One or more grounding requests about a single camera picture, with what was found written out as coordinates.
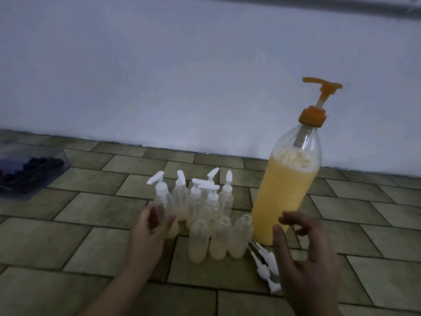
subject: hand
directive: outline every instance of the hand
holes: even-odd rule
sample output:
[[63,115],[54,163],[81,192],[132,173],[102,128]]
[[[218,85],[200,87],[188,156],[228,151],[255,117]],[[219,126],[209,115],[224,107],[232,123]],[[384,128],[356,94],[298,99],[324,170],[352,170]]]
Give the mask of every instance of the hand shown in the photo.
[[279,223],[301,226],[296,233],[308,235],[310,242],[307,260],[295,262],[282,227],[273,226],[273,248],[285,298],[298,316],[340,315],[340,266],[328,231],[318,219],[303,213],[283,212],[282,215]]
[[155,205],[147,206],[130,230],[123,271],[146,281],[159,262],[165,238],[176,215],[172,214],[158,226]]

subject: bottle with yellow liquid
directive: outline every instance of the bottle with yellow liquid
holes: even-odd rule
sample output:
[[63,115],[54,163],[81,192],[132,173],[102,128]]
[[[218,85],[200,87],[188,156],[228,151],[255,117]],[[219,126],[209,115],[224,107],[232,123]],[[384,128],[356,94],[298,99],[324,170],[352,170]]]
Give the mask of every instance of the bottle with yellow liquid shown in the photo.
[[322,162],[322,148],[317,129],[326,119],[322,108],[328,97],[342,88],[315,77],[303,77],[305,83],[321,84],[321,95],[315,106],[304,109],[300,125],[282,136],[269,157],[269,163],[251,212],[253,239],[272,245],[272,226],[278,224],[283,211],[297,211]]

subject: small plastic bottle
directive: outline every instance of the small plastic bottle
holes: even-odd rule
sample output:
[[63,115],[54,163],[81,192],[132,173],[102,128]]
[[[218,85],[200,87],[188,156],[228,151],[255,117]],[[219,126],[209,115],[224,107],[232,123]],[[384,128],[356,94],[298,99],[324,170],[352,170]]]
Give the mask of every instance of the small plastic bottle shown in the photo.
[[[166,183],[162,181],[164,177],[164,172],[159,171],[154,176],[152,176],[146,183],[148,185],[152,185],[153,183],[156,183],[155,191],[156,196],[154,200],[156,212],[157,212],[157,218],[159,224],[164,223],[165,218],[171,214],[175,214],[174,208],[174,199],[171,193],[168,191],[168,186]],[[178,221],[174,220],[174,223],[171,226],[170,231],[168,232],[167,239],[173,239],[178,235],[179,227],[178,227]]]
[[194,264],[200,264],[208,251],[211,230],[204,219],[198,219],[190,230],[189,259]]
[[212,233],[215,222],[221,218],[221,207],[219,206],[218,194],[216,193],[219,190],[219,185],[206,182],[205,184],[199,185],[199,188],[209,192],[206,201],[200,205],[199,218],[204,219],[208,223],[210,232]]
[[178,180],[173,189],[173,198],[176,204],[175,212],[179,222],[185,221],[187,218],[187,198],[189,197],[189,190],[186,187],[186,178],[182,170],[177,171]]
[[253,222],[250,214],[244,214],[237,219],[228,245],[228,253],[232,258],[239,260],[247,250],[248,242],[253,234]]
[[194,186],[190,190],[190,196],[187,198],[186,227],[188,230],[190,230],[199,217],[200,194],[202,190],[198,186],[203,182],[203,180],[193,179],[192,182]]
[[[207,182],[209,182],[211,185],[215,185],[215,182],[213,181],[213,178],[215,177],[215,175],[218,173],[219,171],[219,167],[214,168],[213,170],[211,170],[208,173],[208,180]],[[202,202],[206,202],[207,198],[209,195],[209,191],[208,190],[202,190]]]
[[232,204],[234,203],[234,196],[232,195],[232,172],[227,172],[227,180],[225,185],[222,188],[222,191],[219,193],[218,202],[221,206],[221,215],[229,217],[232,209]]
[[227,254],[232,225],[229,217],[222,217],[215,223],[210,239],[209,254],[214,260],[223,260]]

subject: tiled floor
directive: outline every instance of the tiled floor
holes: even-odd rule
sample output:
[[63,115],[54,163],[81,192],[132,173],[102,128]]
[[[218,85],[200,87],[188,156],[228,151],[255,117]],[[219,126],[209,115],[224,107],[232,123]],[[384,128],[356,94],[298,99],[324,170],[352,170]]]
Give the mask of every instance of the tiled floor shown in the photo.
[[[63,148],[73,167],[28,202],[0,199],[0,315],[74,315],[115,276],[128,230],[154,198],[148,178],[189,181],[233,172],[235,220],[251,211],[267,161],[0,131],[0,141]],[[344,316],[421,312],[421,179],[321,168],[299,211],[329,230],[342,266]],[[287,231],[293,257],[308,239]],[[242,260],[187,258],[188,231],[166,241],[132,315],[293,315],[270,295],[249,253]]]

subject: orange pump head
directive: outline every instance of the orange pump head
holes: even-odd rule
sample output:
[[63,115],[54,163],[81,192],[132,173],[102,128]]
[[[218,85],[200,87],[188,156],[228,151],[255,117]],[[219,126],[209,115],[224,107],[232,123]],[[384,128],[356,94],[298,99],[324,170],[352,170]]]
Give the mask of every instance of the orange pump head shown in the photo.
[[310,105],[307,109],[302,111],[298,121],[309,126],[322,127],[326,119],[326,111],[323,109],[323,104],[330,95],[335,94],[337,89],[342,88],[342,84],[332,83],[323,79],[318,79],[317,77],[303,77],[303,82],[321,84],[322,87],[320,88],[320,92],[322,92],[322,94],[320,94],[319,100],[315,106]]

